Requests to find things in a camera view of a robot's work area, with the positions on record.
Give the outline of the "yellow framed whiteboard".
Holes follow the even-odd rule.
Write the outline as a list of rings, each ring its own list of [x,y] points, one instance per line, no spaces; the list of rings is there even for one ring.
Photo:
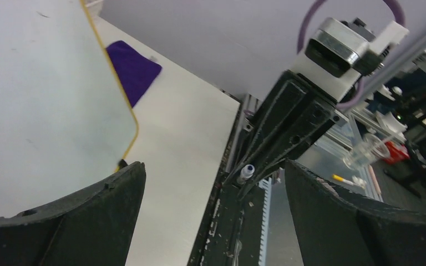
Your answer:
[[[110,176],[136,133],[82,1],[0,1],[0,217]]]

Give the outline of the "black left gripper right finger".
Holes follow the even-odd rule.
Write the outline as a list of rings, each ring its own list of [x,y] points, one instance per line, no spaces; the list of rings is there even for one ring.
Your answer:
[[[390,206],[285,162],[305,265],[426,265],[426,214]]]

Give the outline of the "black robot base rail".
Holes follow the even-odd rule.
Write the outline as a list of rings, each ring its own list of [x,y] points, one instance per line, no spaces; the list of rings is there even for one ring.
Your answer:
[[[239,187],[212,187],[187,265],[265,265],[271,179],[258,183],[242,200]]]

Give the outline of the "blue white marker pen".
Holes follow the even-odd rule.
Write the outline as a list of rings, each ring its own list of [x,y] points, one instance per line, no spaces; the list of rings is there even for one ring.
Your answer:
[[[240,175],[237,178],[236,182],[240,185],[243,185],[247,180],[249,180],[255,172],[255,167],[251,164],[244,166],[241,171]]]

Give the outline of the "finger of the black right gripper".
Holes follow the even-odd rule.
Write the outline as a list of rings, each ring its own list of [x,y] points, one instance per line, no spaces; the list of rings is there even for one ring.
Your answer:
[[[298,158],[312,144],[312,135],[322,130],[332,118],[335,103],[319,96],[305,98],[290,112],[278,133],[252,162],[256,169],[253,176],[241,187],[237,197],[245,198],[268,170],[272,170],[287,156]]]
[[[307,93],[308,89],[296,73],[290,70],[282,73],[256,113],[258,119],[254,123],[254,133],[243,158],[232,169],[224,180],[224,184],[231,183],[244,166],[252,164],[256,157],[266,149],[290,112],[305,98]]]

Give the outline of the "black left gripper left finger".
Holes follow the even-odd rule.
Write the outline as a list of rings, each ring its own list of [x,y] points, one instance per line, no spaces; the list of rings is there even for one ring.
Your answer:
[[[146,182],[134,162],[11,218],[0,217],[0,265],[124,265]]]

